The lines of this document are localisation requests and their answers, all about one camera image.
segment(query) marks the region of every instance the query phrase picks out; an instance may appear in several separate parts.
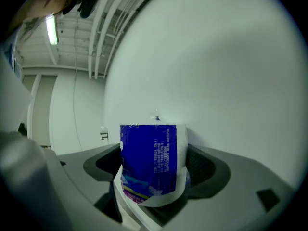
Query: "person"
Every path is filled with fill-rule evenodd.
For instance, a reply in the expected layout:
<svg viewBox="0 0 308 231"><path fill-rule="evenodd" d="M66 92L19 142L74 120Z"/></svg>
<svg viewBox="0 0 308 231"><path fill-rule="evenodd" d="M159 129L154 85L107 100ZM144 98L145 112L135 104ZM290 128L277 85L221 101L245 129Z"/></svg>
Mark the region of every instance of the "person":
<svg viewBox="0 0 308 231"><path fill-rule="evenodd" d="M2 21L3 28L0 32L0 52L15 74L21 78L21 71L16 64L15 46L24 21L25 28L21 38L29 37L33 30L51 14L68 13L76 4L82 0L13 0L11 4L6 4L6 0L1 0L0 6L5 8Z"/></svg>

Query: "gray plastic surface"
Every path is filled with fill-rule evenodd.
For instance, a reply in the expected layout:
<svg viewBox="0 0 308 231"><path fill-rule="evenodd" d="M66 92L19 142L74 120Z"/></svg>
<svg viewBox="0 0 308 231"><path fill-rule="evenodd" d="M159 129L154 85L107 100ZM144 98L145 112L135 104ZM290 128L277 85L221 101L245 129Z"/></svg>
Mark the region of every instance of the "gray plastic surface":
<svg viewBox="0 0 308 231"><path fill-rule="evenodd" d="M106 181L97 181L89 176L84 168L84 162L99 154L114 145L107 145L87 151L76 152L58 156L60 161L66 163L63 169L66 171L68 177L73 181L80 192L86 196L91 203L96 203L105 193L109 192L110 183Z"/></svg>
<svg viewBox="0 0 308 231"><path fill-rule="evenodd" d="M121 166L121 148L117 144L95 156L88 158L83 168L97 181L112 182Z"/></svg>
<svg viewBox="0 0 308 231"><path fill-rule="evenodd" d="M188 159L191 153L194 153L195 156L198 156L200 158L203 157L210 161L215 166L215 172L209 179L196 185L192 184L191 188L189 189L189 198L199 199L215 196L228 184L230 180L231 172L230 168L228 167L228 164L189 144L187 151L186 167L191 177L192 175L190 170L192 170L192 168L194 167L193 164L188 165Z"/></svg>
<svg viewBox="0 0 308 231"><path fill-rule="evenodd" d="M41 227L73 230L49 177L44 150L35 141L17 132L1 132L0 175L11 195Z"/></svg>
<svg viewBox="0 0 308 231"><path fill-rule="evenodd" d="M108 149L109 146L92 149L87 152L89 156L92 156L96 153L101 152L102 150ZM73 224L73 229L76 231L126 231L128 229L122 227L119 223L112 220L108 216L104 215L100 210L98 210L93 205L93 199L96 199L99 196L102 196L103 193L108 192L109 188L106 188L105 183L100 182L99 185L91 182L89 179L71 181L71 178L67 175L63 166L59 162L57 155L51 150L44 150L47 166L53 182L54 188L58 193L59 198L61 199L63 206L68 213L69 219ZM61 161L66 160L67 165L71 164L75 158L76 160L81 160L80 155L73 155L72 159L69 160L69 156L62 157ZM71 174L72 179L78 178L78 171L80 167L76 166L76 174ZM71 172L74 171L72 164L70 168ZM93 191L90 190L90 186L86 187L83 184L90 182L93 187Z"/></svg>
<svg viewBox="0 0 308 231"><path fill-rule="evenodd" d="M18 134L0 136L1 176L13 196L45 229L127 230L94 206L109 191L110 183L98 182L83 170L86 159L112 145L58 157ZM280 214L293 195L285 182L259 162L210 148L197 148L227 163L231 178L214 197L189 199L163 230L262 230ZM59 159L67 164L61 166ZM263 189L272 189L280 199L268 213L256 194Z"/></svg>
<svg viewBox="0 0 308 231"><path fill-rule="evenodd" d="M225 188L213 198L188 200L186 206L163 230L262 230L276 216L293 194L291 188L261 163L242 156L196 146L228 164L231 178ZM257 191L272 189L281 203L265 212Z"/></svg>

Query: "toilet paper roll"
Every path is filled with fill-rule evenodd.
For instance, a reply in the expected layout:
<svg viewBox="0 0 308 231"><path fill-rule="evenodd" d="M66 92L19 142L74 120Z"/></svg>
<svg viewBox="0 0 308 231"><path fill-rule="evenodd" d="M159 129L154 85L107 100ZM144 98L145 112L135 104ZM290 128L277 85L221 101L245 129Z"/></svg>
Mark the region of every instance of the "toilet paper roll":
<svg viewBox="0 0 308 231"><path fill-rule="evenodd" d="M177 200L186 183L184 124L121 125L121 183L134 202L160 207Z"/></svg>

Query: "white pipe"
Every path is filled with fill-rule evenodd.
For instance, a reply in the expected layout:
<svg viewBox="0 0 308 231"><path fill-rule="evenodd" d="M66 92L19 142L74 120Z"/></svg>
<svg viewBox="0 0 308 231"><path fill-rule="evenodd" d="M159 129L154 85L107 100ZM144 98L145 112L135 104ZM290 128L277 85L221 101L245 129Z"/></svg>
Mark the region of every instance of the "white pipe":
<svg viewBox="0 0 308 231"><path fill-rule="evenodd" d="M113 38L113 39L115 39L115 38L116 38L116 36L115 36L115 35L110 34L110 33L106 33L106 36L111 37L111 38Z"/></svg>
<svg viewBox="0 0 308 231"><path fill-rule="evenodd" d="M112 3L108 14L106 16L106 19L104 21L103 27L101 29L101 35L100 35L100 39L98 41L98 46L97 46L97 52L96 52L96 59L95 59L95 72L94 72L94 76L97 79L97 75L98 75L98 66L100 63L100 56L102 53L102 47L103 47L103 43L104 43L104 39L105 39L105 35L107 32L107 29L109 27L109 24L112 20L112 17L114 16L116 9L118 8L118 6L120 5L122 0L114 0L114 2Z"/></svg>
<svg viewBox="0 0 308 231"><path fill-rule="evenodd" d="M69 51L60 51L59 55L88 56L88 54L86 52L85 53L81 53L81 52L74 53L74 52L69 52Z"/></svg>
<svg viewBox="0 0 308 231"><path fill-rule="evenodd" d="M49 64L34 64L34 65L23 65L22 68L33 68L33 67L49 67L49 68L64 68L64 69L76 69L73 66L65 66L65 65L49 65ZM77 70L81 70L81 71L87 71L86 68L82 68L82 67L77 67Z"/></svg>
<svg viewBox="0 0 308 231"><path fill-rule="evenodd" d="M134 3L132 3L132 4L129 6L129 8L127 9L127 12L125 13L125 15L122 17L122 19L121 19L121 21L120 21L119 27L122 25L122 22L123 22L123 20L124 20L124 18L125 18L125 16L126 16L126 14L130 11L130 9L131 9L131 7L132 7L133 5L134 5ZM117 28L115 34L118 34L118 32L119 32L119 27Z"/></svg>
<svg viewBox="0 0 308 231"><path fill-rule="evenodd" d="M120 14L120 16L119 16L119 18L117 19L117 21L116 21L116 23L115 23L115 27L114 27L114 33L116 33L116 26L117 26L117 24L118 24L118 22L120 21L120 18L121 18L121 16L122 16L122 14L124 13L124 10L127 8L127 6L130 4L130 2L131 2L131 0L128 0L128 2L126 3L126 5L125 5L125 7L124 7L124 9L122 10L122 12L121 12L121 14Z"/></svg>
<svg viewBox="0 0 308 231"><path fill-rule="evenodd" d="M100 3L97 7L97 12L94 17L94 21L92 24L92 30L90 35L90 41L89 41L89 50L88 50L88 73L89 78L92 78L92 54L93 54L93 46L94 46L94 39L96 35L96 31L100 22L100 19L103 15L104 9L106 7L108 0L100 0Z"/></svg>
<svg viewBox="0 0 308 231"><path fill-rule="evenodd" d="M111 52L110 52L110 54L109 54L108 61L107 61L107 64L106 64L106 68L105 68L105 72L104 72L104 77L103 77L103 78L106 77L106 73L107 73L107 70L108 70L108 67L109 67L109 64L110 64L110 60L111 60L112 54L113 54L113 52L114 52L114 50L115 50L116 44L117 44L117 42L119 41L122 32L124 32L124 29L125 29L127 23L129 22L129 20L130 20L131 17L134 15L134 13L136 12L136 10L139 8L139 6L140 6L144 1L145 1L145 0L140 0L140 1L137 3L137 5L136 5L135 8L133 9L133 11L128 15L128 17L126 18L125 22L124 22L123 25L121 26L121 29L120 29L119 33L117 34L117 36L116 36L115 42L114 42L114 44L113 44L113 46L112 46L112 49L111 49Z"/></svg>

